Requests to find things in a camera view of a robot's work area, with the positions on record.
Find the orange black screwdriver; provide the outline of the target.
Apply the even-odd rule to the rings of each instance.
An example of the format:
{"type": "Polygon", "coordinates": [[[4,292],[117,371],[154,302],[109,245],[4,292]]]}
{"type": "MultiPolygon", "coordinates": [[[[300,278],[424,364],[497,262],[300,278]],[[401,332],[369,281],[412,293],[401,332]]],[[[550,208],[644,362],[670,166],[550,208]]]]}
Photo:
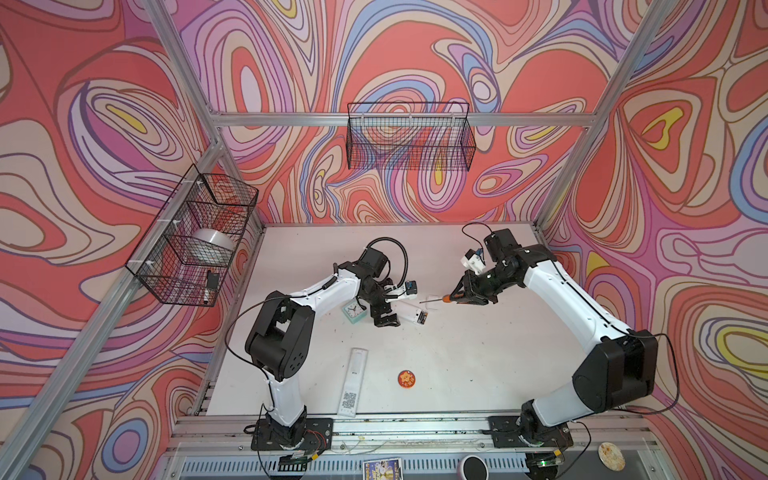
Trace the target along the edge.
{"type": "Polygon", "coordinates": [[[433,297],[429,297],[429,298],[427,298],[427,299],[425,299],[425,300],[422,300],[422,301],[420,301],[419,303],[420,303],[420,304],[436,303],[436,302],[441,302],[441,303],[456,303],[456,301],[457,301],[457,300],[456,300],[454,297],[452,297],[451,295],[444,295],[444,296],[433,296],[433,297]]]}

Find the small white remote control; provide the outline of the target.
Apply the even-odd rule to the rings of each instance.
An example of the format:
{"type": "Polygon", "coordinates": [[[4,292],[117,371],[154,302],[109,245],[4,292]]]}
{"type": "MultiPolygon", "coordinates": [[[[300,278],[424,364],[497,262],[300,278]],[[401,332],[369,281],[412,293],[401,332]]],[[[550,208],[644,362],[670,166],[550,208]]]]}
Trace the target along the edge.
{"type": "Polygon", "coordinates": [[[411,322],[417,325],[424,325],[428,318],[428,312],[416,305],[408,304],[402,301],[394,302],[392,310],[397,315],[400,322],[411,322]]]}

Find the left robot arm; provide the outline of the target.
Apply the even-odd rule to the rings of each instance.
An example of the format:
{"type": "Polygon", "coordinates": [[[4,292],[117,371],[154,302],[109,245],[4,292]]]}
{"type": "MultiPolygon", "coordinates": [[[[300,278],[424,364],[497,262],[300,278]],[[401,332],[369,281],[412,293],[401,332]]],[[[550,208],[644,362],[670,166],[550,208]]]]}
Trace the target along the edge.
{"type": "Polygon", "coordinates": [[[417,284],[407,279],[408,267],[405,246],[392,237],[378,237],[358,259],[335,264],[325,279],[290,294],[273,291],[258,305],[244,350],[248,362],[266,377],[272,408],[257,422],[255,446],[271,442],[289,449],[313,436],[297,374],[309,354],[315,319],[355,300],[375,327],[398,327],[392,304],[418,292],[417,284]]]}

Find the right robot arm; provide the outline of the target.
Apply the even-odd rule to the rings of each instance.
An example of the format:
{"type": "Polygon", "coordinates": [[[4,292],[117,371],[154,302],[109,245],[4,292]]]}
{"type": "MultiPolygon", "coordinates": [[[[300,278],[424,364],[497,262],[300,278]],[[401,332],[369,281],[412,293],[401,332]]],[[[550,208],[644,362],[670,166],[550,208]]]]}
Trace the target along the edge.
{"type": "Polygon", "coordinates": [[[495,304],[517,286],[538,295],[579,341],[585,354],[569,382],[525,402],[512,431],[539,447],[568,423],[606,411],[631,412],[630,402],[655,388],[658,335],[635,330],[606,310],[542,244],[521,245],[508,229],[491,230],[461,258],[465,271],[445,302],[495,304]]]}

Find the long white remote control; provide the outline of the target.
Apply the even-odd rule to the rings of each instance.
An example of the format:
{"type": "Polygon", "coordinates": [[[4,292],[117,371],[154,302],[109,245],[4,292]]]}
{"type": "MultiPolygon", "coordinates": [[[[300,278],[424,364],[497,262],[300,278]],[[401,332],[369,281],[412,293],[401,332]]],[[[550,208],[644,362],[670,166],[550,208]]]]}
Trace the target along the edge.
{"type": "Polygon", "coordinates": [[[368,351],[361,348],[353,348],[350,353],[348,368],[342,388],[337,414],[341,417],[353,418],[356,416],[362,383],[367,364],[368,351]]]}

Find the mint green alarm clock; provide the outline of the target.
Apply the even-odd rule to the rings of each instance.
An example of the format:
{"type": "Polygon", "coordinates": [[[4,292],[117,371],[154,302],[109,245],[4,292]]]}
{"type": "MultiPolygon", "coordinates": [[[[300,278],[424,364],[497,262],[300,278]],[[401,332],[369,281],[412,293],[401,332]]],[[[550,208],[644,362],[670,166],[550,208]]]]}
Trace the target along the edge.
{"type": "Polygon", "coordinates": [[[357,324],[368,314],[368,307],[358,299],[353,299],[344,304],[341,311],[350,324],[357,324]]]}

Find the red round badge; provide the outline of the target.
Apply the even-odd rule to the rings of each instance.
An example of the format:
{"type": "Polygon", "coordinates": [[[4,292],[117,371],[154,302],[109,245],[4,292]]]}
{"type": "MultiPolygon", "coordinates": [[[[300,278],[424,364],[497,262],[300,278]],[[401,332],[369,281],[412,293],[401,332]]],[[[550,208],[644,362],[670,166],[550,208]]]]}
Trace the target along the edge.
{"type": "Polygon", "coordinates": [[[402,370],[397,377],[398,384],[405,389],[412,388],[416,383],[416,376],[410,370],[402,370]]]}

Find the small black item in basket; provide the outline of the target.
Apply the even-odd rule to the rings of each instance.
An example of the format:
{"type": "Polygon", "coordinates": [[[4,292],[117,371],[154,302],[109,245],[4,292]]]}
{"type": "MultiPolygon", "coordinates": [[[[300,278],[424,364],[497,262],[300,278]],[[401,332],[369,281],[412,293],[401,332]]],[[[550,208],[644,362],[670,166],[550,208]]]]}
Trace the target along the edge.
{"type": "Polygon", "coordinates": [[[212,270],[206,272],[205,292],[209,295],[217,293],[220,286],[220,274],[212,270]]]}

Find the white roll in basket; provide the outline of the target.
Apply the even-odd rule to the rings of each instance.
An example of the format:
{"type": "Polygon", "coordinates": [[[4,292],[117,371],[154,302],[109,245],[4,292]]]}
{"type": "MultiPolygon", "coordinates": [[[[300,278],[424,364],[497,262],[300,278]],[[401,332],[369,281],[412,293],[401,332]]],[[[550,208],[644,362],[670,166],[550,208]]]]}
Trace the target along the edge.
{"type": "Polygon", "coordinates": [[[189,241],[191,257],[202,265],[226,266],[235,250],[235,243],[227,234],[210,228],[195,231],[189,241]]]}

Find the colourful printed card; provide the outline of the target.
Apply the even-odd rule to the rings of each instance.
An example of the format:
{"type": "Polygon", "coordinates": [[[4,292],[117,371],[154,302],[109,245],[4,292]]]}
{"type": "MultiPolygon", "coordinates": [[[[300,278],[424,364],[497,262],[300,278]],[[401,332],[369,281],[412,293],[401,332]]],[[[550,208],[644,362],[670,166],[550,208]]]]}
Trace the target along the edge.
{"type": "Polygon", "coordinates": [[[368,460],[363,462],[364,480],[402,480],[403,463],[400,458],[368,460]]]}

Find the beige round disc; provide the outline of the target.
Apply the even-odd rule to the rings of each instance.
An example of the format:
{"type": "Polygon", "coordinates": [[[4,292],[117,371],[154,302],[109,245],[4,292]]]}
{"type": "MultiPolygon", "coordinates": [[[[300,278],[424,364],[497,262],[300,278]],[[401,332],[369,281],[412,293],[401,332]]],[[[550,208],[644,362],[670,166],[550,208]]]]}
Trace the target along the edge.
{"type": "Polygon", "coordinates": [[[621,472],[626,468],[626,460],[621,449],[612,442],[602,442],[597,449],[601,463],[613,472],[621,472]]]}

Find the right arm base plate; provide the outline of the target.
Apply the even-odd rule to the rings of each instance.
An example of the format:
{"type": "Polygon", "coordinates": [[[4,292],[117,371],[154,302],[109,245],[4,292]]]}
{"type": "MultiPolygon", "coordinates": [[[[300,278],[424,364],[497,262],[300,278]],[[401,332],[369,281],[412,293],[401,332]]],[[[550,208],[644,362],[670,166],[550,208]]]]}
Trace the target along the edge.
{"type": "Polygon", "coordinates": [[[574,444],[565,424],[543,426],[527,415],[490,416],[487,420],[485,433],[491,436],[495,448],[568,449],[574,444]]]}

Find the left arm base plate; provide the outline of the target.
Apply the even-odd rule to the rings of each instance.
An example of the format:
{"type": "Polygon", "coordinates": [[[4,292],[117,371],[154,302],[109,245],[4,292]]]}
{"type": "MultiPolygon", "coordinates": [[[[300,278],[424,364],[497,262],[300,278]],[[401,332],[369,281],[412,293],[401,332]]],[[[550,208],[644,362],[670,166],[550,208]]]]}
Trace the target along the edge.
{"type": "Polygon", "coordinates": [[[253,427],[250,447],[259,452],[322,452],[332,447],[333,431],[334,420],[330,417],[299,418],[286,427],[266,416],[253,427]]]}

